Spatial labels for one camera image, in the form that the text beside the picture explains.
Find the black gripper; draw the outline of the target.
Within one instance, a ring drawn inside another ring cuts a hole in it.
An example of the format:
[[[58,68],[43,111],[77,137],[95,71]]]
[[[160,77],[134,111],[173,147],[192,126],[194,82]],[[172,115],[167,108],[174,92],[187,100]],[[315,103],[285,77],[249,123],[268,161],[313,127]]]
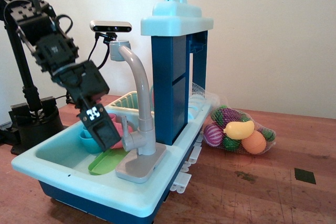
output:
[[[93,61],[63,66],[51,79],[67,90],[80,109],[79,118],[103,152],[121,140],[104,106],[97,104],[110,89]]]

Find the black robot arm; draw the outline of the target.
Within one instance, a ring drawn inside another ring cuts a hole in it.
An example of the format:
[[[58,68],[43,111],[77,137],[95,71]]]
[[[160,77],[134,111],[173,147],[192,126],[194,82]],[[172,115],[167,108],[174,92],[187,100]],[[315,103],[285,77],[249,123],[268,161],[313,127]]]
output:
[[[121,137],[100,103],[109,87],[90,60],[78,63],[78,47],[60,28],[60,16],[43,0],[1,0],[4,23],[23,82],[25,103],[12,106],[11,118],[20,143],[12,148],[19,155],[63,130],[56,100],[41,99],[34,85],[25,49],[52,82],[66,89],[79,110],[79,119],[98,146],[106,151]]]

